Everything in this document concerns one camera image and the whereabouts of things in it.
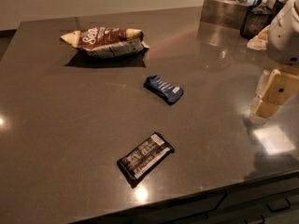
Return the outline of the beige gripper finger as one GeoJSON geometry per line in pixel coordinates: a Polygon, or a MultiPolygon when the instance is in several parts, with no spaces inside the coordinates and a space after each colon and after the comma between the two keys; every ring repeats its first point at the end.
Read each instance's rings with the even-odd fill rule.
{"type": "Polygon", "coordinates": [[[263,100],[254,100],[250,107],[250,114],[263,119],[273,117],[280,109],[279,105],[267,103],[263,100]]]}
{"type": "Polygon", "coordinates": [[[290,65],[274,69],[262,94],[264,102],[284,105],[299,91],[299,68],[290,65]]]}

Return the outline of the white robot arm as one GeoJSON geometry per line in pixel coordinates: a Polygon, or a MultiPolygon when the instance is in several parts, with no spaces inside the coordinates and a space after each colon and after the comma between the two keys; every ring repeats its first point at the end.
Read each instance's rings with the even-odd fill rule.
{"type": "Polygon", "coordinates": [[[268,58],[280,64],[263,71],[250,107],[250,120],[262,124],[299,91],[299,0],[289,0],[247,47],[265,49],[268,58]]]}

